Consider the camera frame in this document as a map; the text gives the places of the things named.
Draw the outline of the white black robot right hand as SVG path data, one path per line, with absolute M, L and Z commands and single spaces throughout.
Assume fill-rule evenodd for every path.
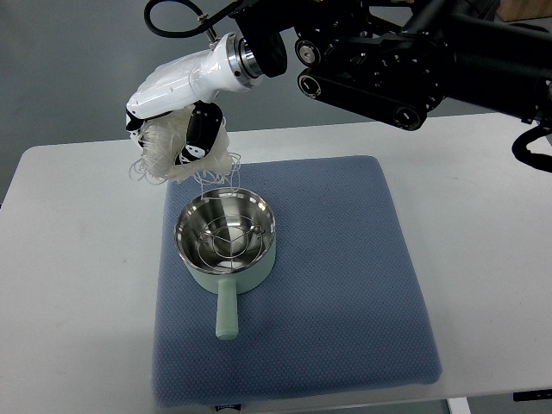
M 262 71 L 245 38 L 226 34 L 205 50 L 158 66 L 126 104 L 126 130 L 201 102 L 215 104 L 219 92 L 245 92 L 261 82 Z

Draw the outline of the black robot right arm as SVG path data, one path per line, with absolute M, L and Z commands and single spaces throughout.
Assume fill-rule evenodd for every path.
M 269 77 L 286 70 L 281 33 L 297 34 L 307 96 L 419 129 L 445 98 L 551 124 L 551 36 L 494 22 L 494 1 L 410 1 L 404 25 L 369 1 L 246 1 L 232 17 Z

